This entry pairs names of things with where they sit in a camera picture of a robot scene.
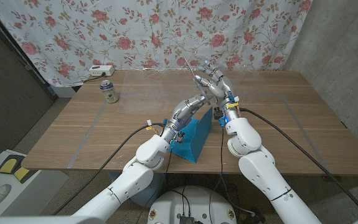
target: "black cable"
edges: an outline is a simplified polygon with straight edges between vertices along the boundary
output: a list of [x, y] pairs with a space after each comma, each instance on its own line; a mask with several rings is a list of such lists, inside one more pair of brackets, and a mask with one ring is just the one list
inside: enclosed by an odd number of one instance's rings
[[186, 214], [184, 213], [184, 189], [186, 188], [186, 185], [184, 185], [183, 187], [183, 192], [181, 193], [181, 200], [183, 201], [183, 216], [185, 216]]
[[89, 82], [89, 81], [94, 81], [94, 80], [97, 80], [97, 79], [101, 79], [101, 78], [103, 78], [105, 75], [106, 75], [106, 73], [103, 72], [99, 77], [92, 78], [92, 79], [89, 79], [89, 80], [85, 80], [85, 81], [83, 81], [83, 83]]
[[[163, 127], [164, 125], [162, 123], [154, 123], [153, 125], [159, 125], [161, 127]], [[84, 184], [79, 190], [77, 190], [67, 201], [64, 202], [64, 204], [62, 204], [58, 209], [56, 209], [56, 211], [53, 213], [53, 215], [58, 214], [61, 209], [63, 209], [65, 206], [68, 205], [68, 203], [70, 203], [72, 201], [72, 199], [74, 199], [96, 176], [97, 174], [99, 174], [101, 172], [101, 170], [110, 162], [110, 160], [112, 159], [112, 157], [115, 156], [115, 154], [122, 148], [123, 145], [125, 145], [125, 143], [132, 137], [134, 136], [134, 134], [136, 134], [137, 132], [143, 130], [144, 128], [149, 127], [148, 125], [144, 125], [143, 127], [135, 130], [133, 133], [131, 133], [124, 141], [123, 143], [115, 150], [115, 152], [104, 162], [104, 164], [94, 173], [94, 175], [92, 176], [92, 178], [90, 178], [86, 184]]]
[[169, 161], [167, 162], [167, 167], [166, 167], [166, 171], [165, 171], [165, 174], [164, 174], [164, 178], [162, 179], [161, 183], [159, 183], [158, 188], [157, 188], [156, 191], [152, 194], [152, 196], [148, 199], [148, 201], [146, 202], [146, 205], [145, 205], [145, 206], [143, 207], [143, 209], [141, 210], [140, 215], [137, 217], [136, 224], [139, 223], [141, 214], [143, 214], [143, 211], [144, 211], [144, 209], [146, 208], [148, 202], [152, 199], [152, 197], [156, 194], [156, 192], [158, 192], [158, 190], [161, 188], [162, 184], [164, 183], [165, 176], [166, 176], [167, 170], [168, 170], [168, 168], [169, 168], [169, 164], [171, 163], [172, 151], [173, 151], [173, 150], [171, 150], [171, 153], [170, 153], [170, 155], [169, 155]]
[[339, 183], [339, 181], [327, 169], [325, 169], [315, 158], [313, 158], [313, 156], [311, 156], [308, 152], [306, 152], [300, 145], [298, 145], [294, 140], [292, 140], [279, 127], [275, 126], [273, 123], [271, 123], [270, 121], [268, 121], [264, 117], [260, 116], [259, 114], [255, 113], [255, 112], [253, 112], [251, 110], [248, 110], [248, 109], [245, 109], [245, 108], [240, 108], [240, 111], [251, 113], [251, 114], [255, 115], [256, 117], [260, 118], [261, 120], [263, 120], [264, 122], [268, 123], [271, 127], [275, 128], [286, 139], [288, 139], [294, 146], [296, 146], [301, 152], [303, 152], [303, 154], [305, 154], [311, 161], [313, 161], [322, 171], [324, 171], [324, 173], [326, 173], [335, 182], [335, 184], [338, 185], [338, 187], [340, 189], [342, 189], [343, 192], [345, 192], [345, 194], [347, 196], [349, 196], [349, 198], [351, 198], [352, 201], [358, 206], [358, 200], [347, 189], [345, 189], [345, 187], [342, 186], [341, 183]]
[[243, 211], [243, 212], [247, 212], [247, 213], [250, 213], [250, 214], [252, 214], [252, 215], [255, 215], [255, 212], [252, 212], [252, 211], [243, 209], [243, 208], [237, 206], [236, 204], [234, 204], [234, 203], [230, 200], [230, 196], [228, 195], [228, 191], [227, 191], [226, 183], [224, 182], [224, 179], [223, 179], [223, 175], [220, 175], [220, 178], [222, 179], [224, 188], [226, 189], [226, 195], [227, 195], [227, 200], [228, 200], [228, 202], [230, 202], [231, 205], [233, 205], [235, 208], [237, 208], [237, 209], [239, 209], [239, 210], [241, 210], [241, 211]]
[[188, 204], [188, 206], [189, 206], [189, 217], [191, 216], [191, 209], [190, 209], [190, 202], [189, 202], [189, 200], [187, 199], [187, 197], [184, 195], [184, 194], [182, 194], [182, 193], [180, 193], [180, 192], [177, 192], [177, 191], [175, 191], [175, 190], [170, 190], [171, 192], [175, 192], [175, 193], [178, 193], [179, 195], [182, 195], [185, 199], [186, 199], [186, 201], [187, 201], [187, 204]]
[[[224, 141], [224, 128], [222, 127], [222, 144], [220, 146], [220, 177], [223, 174], [223, 141]], [[209, 195], [209, 218], [210, 218], [210, 224], [213, 224], [212, 217], [210, 216], [210, 198], [211, 198], [212, 194], [215, 192], [217, 186], [219, 186], [221, 179], [222, 178], [219, 178], [219, 181], [217, 182], [215, 188], [213, 189], [213, 191]]]

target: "white power outlet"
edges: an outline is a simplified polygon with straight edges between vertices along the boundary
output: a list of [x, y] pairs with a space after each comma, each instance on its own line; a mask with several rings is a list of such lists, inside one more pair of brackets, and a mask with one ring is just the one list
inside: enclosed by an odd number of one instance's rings
[[115, 69], [112, 65], [93, 65], [89, 72], [92, 76], [101, 76], [103, 72], [105, 72], [105, 76], [112, 76]]

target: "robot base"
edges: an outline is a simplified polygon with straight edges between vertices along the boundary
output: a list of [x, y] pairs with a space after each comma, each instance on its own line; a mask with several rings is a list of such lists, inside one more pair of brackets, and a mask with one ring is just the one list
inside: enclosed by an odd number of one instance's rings
[[[183, 187], [174, 190], [183, 193]], [[153, 203], [148, 213], [148, 224], [179, 223], [180, 216], [183, 214], [183, 203], [184, 214], [189, 216], [187, 200], [176, 192], [168, 191]], [[212, 190], [200, 186], [185, 187], [183, 194], [189, 200], [191, 217], [194, 217], [194, 221], [210, 223], [209, 196], [211, 192]], [[210, 215], [213, 223], [237, 223], [231, 204], [216, 192], [210, 198]]]

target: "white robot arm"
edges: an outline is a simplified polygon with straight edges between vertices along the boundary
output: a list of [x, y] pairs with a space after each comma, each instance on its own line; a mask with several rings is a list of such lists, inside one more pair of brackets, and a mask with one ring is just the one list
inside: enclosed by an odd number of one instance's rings
[[240, 117], [239, 97], [234, 95], [230, 80], [208, 61], [200, 70], [213, 81], [200, 76], [194, 79], [214, 94], [216, 104], [223, 111], [227, 134], [233, 135], [227, 145], [230, 152], [240, 158], [241, 173], [266, 195], [285, 224], [321, 223], [278, 172], [273, 155], [261, 144], [257, 131], [246, 118]]
[[206, 102], [207, 98], [201, 94], [180, 102], [161, 136], [154, 135], [143, 143], [137, 149], [136, 156], [125, 165], [122, 174], [73, 216], [96, 217], [105, 222], [125, 200], [144, 190], [153, 179], [153, 170], [162, 165], [162, 153], [167, 152], [171, 140]]

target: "wooden tabletop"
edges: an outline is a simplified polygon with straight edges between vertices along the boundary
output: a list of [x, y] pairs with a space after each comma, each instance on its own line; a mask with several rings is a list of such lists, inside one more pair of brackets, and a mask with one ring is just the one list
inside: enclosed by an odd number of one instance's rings
[[[358, 175], [358, 141], [341, 123], [299, 72], [225, 72], [240, 97], [240, 106], [253, 110], [280, 127], [322, 165], [336, 175]], [[162, 122], [173, 108], [199, 90], [189, 71], [116, 71], [111, 80], [120, 99], [105, 103], [100, 82], [84, 84], [28, 153], [28, 169], [96, 170], [146, 120]], [[205, 105], [195, 118], [211, 107]], [[278, 131], [251, 114], [243, 113], [260, 133], [282, 174], [322, 174]], [[121, 171], [153, 131], [140, 131], [105, 167]], [[219, 173], [222, 128], [212, 120], [207, 141], [196, 164], [172, 155], [168, 172]], [[238, 158], [227, 148], [224, 131], [223, 170], [239, 174]], [[169, 153], [157, 172], [165, 172]]]

